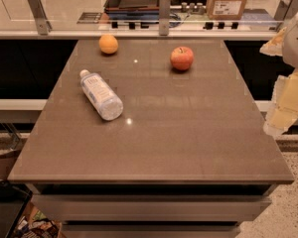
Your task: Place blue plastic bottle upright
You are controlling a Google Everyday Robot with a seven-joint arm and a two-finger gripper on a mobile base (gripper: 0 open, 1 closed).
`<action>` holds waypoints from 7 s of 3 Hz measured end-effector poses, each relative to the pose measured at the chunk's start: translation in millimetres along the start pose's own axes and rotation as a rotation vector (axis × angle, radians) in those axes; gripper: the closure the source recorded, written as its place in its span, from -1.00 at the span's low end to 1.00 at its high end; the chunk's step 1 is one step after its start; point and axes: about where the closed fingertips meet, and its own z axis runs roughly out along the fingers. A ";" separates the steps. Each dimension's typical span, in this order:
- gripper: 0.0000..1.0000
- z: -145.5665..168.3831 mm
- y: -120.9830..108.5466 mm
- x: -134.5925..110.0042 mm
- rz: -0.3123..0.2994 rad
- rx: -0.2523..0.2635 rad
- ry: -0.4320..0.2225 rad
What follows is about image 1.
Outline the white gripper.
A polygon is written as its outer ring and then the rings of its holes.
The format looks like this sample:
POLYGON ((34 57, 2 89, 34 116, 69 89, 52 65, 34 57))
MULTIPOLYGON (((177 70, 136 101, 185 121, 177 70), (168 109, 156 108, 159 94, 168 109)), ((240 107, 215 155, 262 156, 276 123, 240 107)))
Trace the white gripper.
POLYGON ((278 137, 287 132, 298 119, 298 12, 289 21, 287 28, 282 28, 259 51, 271 57, 283 55, 285 63, 296 67, 289 76, 277 77, 265 116, 264 132, 278 137))

